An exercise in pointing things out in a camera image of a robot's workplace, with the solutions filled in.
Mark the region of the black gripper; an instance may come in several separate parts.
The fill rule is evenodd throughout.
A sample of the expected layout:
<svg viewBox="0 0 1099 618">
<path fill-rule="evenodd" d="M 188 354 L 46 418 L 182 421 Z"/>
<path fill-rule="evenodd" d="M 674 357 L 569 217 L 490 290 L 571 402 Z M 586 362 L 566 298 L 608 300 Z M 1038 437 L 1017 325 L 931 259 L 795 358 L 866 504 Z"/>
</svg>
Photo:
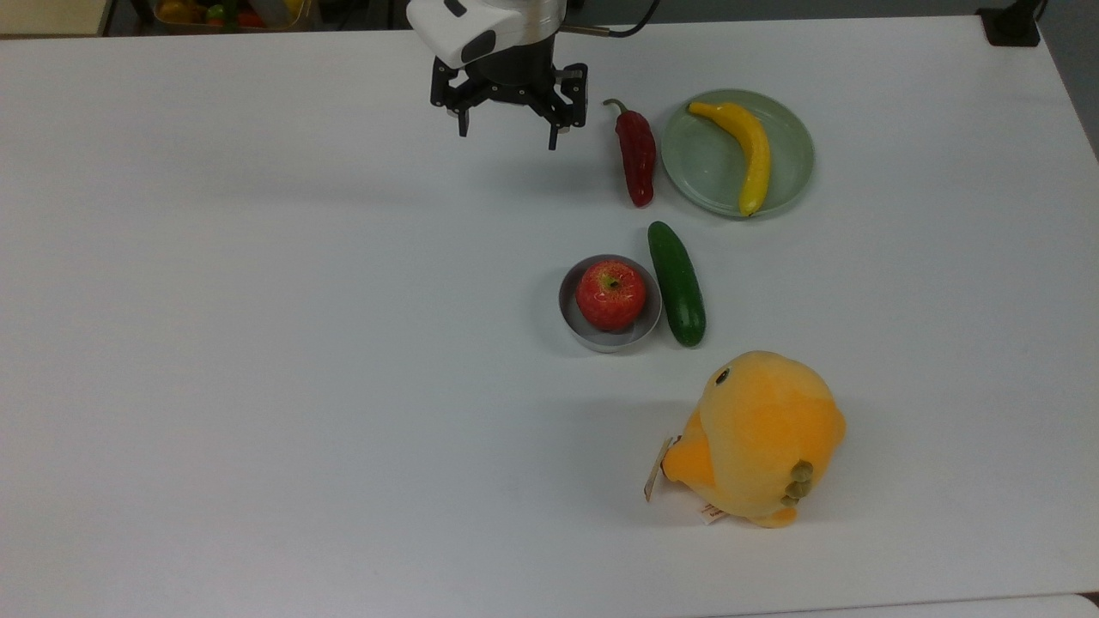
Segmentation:
<svg viewBox="0 0 1099 618">
<path fill-rule="evenodd" d="M 555 151 L 562 132 L 587 124 L 587 65 L 554 66 L 556 38 L 543 38 L 491 52 L 462 68 L 436 58 L 432 70 L 429 102 L 447 110 L 457 120 L 460 137 L 468 134 L 470 109 L 486 100 L 529 106 L 547 112 L 550 151 Z"/>
</svg>

